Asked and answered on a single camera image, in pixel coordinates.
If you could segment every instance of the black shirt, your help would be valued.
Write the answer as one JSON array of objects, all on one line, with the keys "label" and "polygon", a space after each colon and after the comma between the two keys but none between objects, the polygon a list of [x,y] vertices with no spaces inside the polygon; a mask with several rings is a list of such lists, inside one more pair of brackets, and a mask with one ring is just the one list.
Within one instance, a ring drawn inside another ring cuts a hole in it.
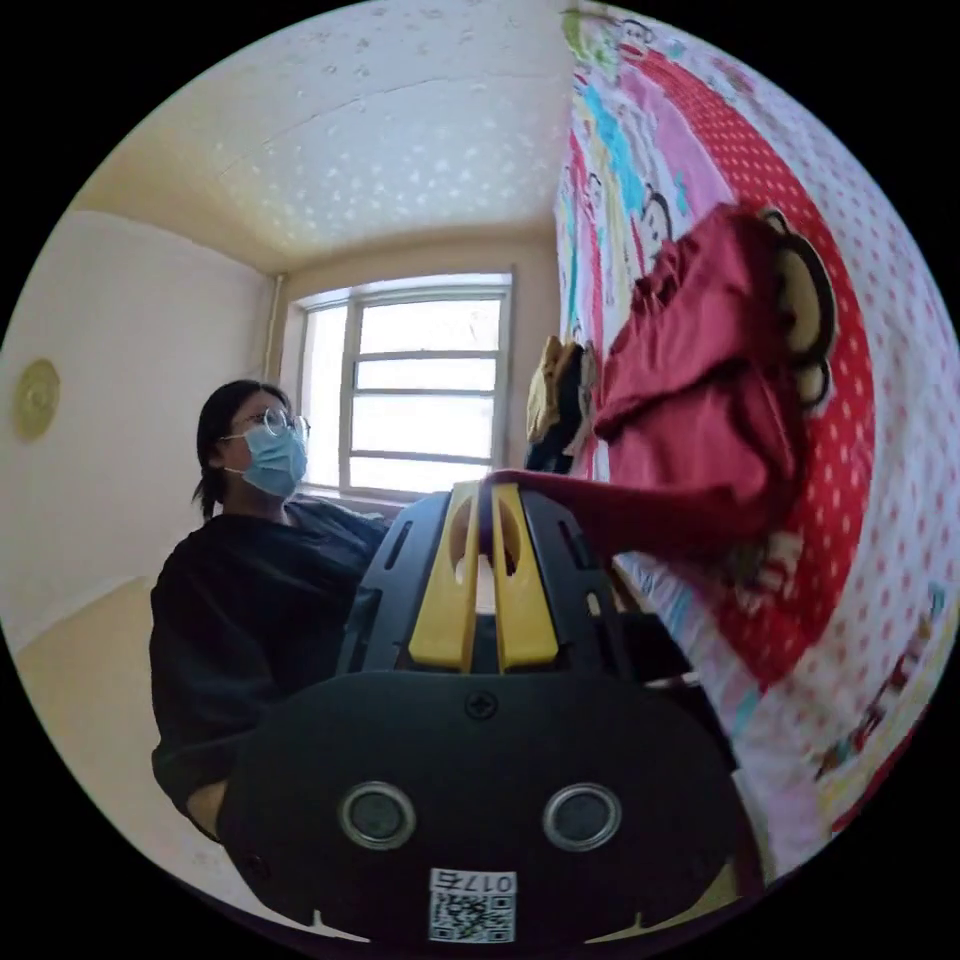
[{"label": "black shirt", "polygon": [[323,500],[288,505],[296,526],[217,516],[170,555],[151,594],[157,783],[187,798],[227,779],[274,703],[336,671],[354,593],[386,521]]}]

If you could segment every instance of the face mask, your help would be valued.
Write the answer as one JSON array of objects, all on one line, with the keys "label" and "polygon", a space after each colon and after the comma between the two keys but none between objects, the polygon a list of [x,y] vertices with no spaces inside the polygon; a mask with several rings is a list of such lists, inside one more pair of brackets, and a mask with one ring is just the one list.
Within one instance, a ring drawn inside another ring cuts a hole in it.
[{"label": "face mask", "polygon": [[271,433],[265,426],[243,434],[250,448],[251,463],[239,473],[247,483],[271,497],[288,500],[307,472],[307,442],[302,430],[284,427]]}]

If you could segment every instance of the window frame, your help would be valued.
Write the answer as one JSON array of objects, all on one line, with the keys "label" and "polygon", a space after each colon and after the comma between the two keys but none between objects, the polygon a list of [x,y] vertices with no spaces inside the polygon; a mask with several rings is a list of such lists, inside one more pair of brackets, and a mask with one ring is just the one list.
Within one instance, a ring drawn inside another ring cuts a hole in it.
[{"label": "window frame", "polygon": [[[322,484],[305,484],[305,487],[320,496],[342,500],[369,502],[370,504],[405,504],[420,499],[425,493],[410,493],[403,490],[358,487],[350,484],[350,458],[356,456],[376,457],[384,460],[430,461],[440,463],[470,463],[496,470],[507,461],[507,423],[510,394],[510,344],[511,314],[513,301],[513,273],[451,275],[447,277],[416,278],[393,283],[370,284],[332,291],[327,295],[311,297],[302,301],[304,311],[301,345],[300,375],[297,378],[298,405],[301,413],[307,413],[307,398],[311,387],[311,360],[313,339],[317,329],[317,317],[328,309],[346,307],[343,357],[340,370],[340,422],[337,458],[339,482],[336,487]],[[360,335],[363,312],[367,307],[389,306],[401,303],[427,303],[451,300],[499,300],[499,336],[496,350],[411,350],[397,353],[361,353]],[[492,359],[495,361],[494,387],[492,390],[449,390],[416,388],[359,388],[358,368],[361,362],[376,360],[446,360],[446,359]],[[384,450],[354,449],[353,400],[362,396],[433,396],[482,397],[493,400],[493,423],[489,458],[463,457],[446,454],[396,452]]]}]

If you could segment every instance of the cartoon print bedding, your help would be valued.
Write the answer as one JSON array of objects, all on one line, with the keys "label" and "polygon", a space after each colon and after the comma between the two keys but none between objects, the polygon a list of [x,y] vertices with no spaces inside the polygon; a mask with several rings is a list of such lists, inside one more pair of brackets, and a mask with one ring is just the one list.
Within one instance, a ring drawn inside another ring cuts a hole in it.
[{"label": "cartoon print bedding", "polygon": [[[950,654],[960,351],[896,211],[796,102],[656,22],[570,14],[564,29],[577,67],[556,204],[562,332],[593,341],[601,377],[665,238],[730,201],[783,238],[803,497],[723,570],[618,558],[698,671],[782,875],[882,779]],[[595,439],[574,472],[616,479]]]}]

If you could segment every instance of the red sweater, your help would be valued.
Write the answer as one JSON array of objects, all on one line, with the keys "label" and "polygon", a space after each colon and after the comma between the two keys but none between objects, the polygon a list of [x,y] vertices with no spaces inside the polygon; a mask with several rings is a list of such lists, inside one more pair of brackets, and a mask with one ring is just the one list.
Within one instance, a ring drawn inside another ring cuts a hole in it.
[{"label": "red sweater", "polygon": [[709,559],[780,524],[806,432],[780,312],[777,234],[716,207],[636,284],[604,363],[594,430],[609,484],[499,471],[567,506],[603,558]]}]

